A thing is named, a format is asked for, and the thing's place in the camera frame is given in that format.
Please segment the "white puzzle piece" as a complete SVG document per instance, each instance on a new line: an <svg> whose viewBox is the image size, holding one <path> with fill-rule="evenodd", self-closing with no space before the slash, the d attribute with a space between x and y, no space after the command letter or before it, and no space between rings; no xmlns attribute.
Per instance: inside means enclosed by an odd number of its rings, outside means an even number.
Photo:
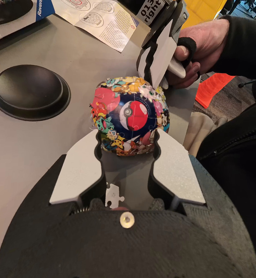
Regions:
<svg viewBox="0 0 256 278"><path fill-rule="evenodd" d="M114 184L107 183L106 195L105 195L105 207L115 209L119 207L119 202L124 202L124 196L120 196L119 187Z"/></svg>

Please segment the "person's black zip jacket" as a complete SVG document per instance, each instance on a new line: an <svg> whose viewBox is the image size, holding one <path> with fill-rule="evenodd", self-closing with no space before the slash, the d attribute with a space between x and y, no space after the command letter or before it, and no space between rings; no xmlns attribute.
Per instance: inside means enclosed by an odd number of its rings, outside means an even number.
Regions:
<svg viewBox="0 0 256 278"><path fill-rule="evenodd" d="M234 203L256 253L256 103L212 131L196 158Z"/></svg>

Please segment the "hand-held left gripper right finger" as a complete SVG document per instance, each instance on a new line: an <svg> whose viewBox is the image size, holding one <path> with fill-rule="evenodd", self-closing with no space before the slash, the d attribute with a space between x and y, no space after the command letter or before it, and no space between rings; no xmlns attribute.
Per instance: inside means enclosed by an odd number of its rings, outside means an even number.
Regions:
<svg viewBox="0 0 256 278"><path fill-rule="evenodd" d="M177 209L181 203L206 204L188 151L161 129L155 131L153 157L147 188L165 209Z"/></svg>

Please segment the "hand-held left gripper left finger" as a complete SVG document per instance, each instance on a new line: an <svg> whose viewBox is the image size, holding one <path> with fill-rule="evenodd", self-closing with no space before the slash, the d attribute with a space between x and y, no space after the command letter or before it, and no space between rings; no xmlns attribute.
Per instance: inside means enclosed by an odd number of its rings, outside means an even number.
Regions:
<svg viewBox="0 0 256 278"><path fill-rule="evenodd" d="M67 152L50 204L89 204L106 193L106 177L101 161L101 132L92 130Z"/></svg>

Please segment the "blue puzzle box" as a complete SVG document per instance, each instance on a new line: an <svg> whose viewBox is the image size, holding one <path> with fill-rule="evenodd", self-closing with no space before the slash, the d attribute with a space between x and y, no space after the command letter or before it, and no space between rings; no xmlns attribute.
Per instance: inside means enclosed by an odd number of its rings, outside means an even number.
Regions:
<svg viewBox="0 0 256 278"><path fill-rule="evenodd" d="M0 39L54 13L51 0L0 0Z"/></svg>

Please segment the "beige cloth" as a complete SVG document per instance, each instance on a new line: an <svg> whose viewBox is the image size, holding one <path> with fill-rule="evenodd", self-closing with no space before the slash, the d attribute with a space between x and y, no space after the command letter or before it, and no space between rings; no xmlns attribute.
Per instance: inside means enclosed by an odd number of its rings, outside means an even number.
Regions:
<svg viewBox="0 0 256 278"><path fill-rule="evenodd" d="M197 155L202 141L216 128L227 123L227 117L220 117L214 122L209 116L200 112L192 112L183 142L184 148L194 157Z"/></svg>

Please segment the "person's right hand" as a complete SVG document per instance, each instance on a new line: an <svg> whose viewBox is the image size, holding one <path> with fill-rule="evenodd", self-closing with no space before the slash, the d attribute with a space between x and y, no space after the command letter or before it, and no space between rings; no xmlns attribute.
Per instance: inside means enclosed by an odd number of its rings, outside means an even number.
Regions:
<svg viewBox="0 0 256 278"><path fill-rule="evenodd" d="M213 20L183 29L179 38L187 37L194 40L196 51L185 69L185 78L182 79L169 71L166 72L168 84L175 89L187 88L199 78L198 72L201 75L209 72L223 52L228 31L227 19Z"/></svg>

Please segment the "black round ball stand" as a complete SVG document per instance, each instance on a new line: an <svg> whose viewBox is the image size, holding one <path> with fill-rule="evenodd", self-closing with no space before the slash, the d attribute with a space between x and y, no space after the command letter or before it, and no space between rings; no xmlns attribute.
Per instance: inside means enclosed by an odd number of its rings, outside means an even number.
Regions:
<svg viewBox="0 0 256 278"><path fill-rule="evenodd" d="M23 121L44 121L61 114L69 105L71 92L57 73L23 64L0 73L0 111Z"/></svg>

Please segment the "person's right forearm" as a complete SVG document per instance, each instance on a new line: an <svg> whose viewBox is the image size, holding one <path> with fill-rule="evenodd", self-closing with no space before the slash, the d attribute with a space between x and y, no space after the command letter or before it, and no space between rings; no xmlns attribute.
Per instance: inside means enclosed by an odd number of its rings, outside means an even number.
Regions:
<svg viewBox="0 0 256 278"><path fill-rule="evenodd" d="M228 20L229 30L223 52L211 70L256 79L256 18L225 15L221 19Z"/></svg>

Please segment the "colourful cartoon puzzle ball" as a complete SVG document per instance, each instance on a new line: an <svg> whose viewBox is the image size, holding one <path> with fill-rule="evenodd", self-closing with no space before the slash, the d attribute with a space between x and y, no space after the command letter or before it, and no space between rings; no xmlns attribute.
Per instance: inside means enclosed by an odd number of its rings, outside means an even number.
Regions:
<svg viewBox="0 0 256 278"><path fill-rule="evenodd" d="M89 106L102 149L118 156L152 152L155 130L168 133L170 128L163 88L154 89L141 77L107 78Z"/></svg>

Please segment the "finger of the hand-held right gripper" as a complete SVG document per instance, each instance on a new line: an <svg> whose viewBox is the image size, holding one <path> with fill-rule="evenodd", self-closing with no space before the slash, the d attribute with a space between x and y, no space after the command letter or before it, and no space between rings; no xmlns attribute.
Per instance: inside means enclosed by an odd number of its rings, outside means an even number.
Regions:
<svg viewBox="0 0 256 278"><path fill-rule="evenodd" d="M164 27L156 41L157 49L153 56L150 67L152 87L156 88L160 84L168 65L173 57L177 44L171 36L173 20Z"/></svg>
<svg viewBox="0 0 256 278"><path fill-rule="evenodd" d="M137 59L137 72L138 72L138 75L139 77L143 78L143 79L150 79L151 78L151 75L150 75L150 69L147 67L147 62L146 62L146 59L147 59L147 56L150 52L150 48L151 47L148 47L146 49L142 49L139 56L138 56L138 59Z"/></svg>

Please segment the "white instruction leaflet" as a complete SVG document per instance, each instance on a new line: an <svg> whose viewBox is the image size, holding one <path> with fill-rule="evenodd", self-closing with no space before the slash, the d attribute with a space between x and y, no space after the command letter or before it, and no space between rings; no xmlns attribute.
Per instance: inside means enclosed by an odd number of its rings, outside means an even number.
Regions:
<svg viewBox="0 0 256 278"><path fill-rule="evenodd" d="M52 0L55 14L122 52L140 21L110 0Z"/></svg>

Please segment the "yellow panel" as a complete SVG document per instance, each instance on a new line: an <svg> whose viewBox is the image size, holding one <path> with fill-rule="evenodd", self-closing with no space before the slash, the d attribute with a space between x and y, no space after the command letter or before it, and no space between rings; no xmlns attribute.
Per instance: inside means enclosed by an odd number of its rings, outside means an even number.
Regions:
<svg viewBox="0 0 256 278"><path fill-rule="evenodd" d="M226 0L185 0L185 3L189 16L182 29L216 19Z"/></svg>

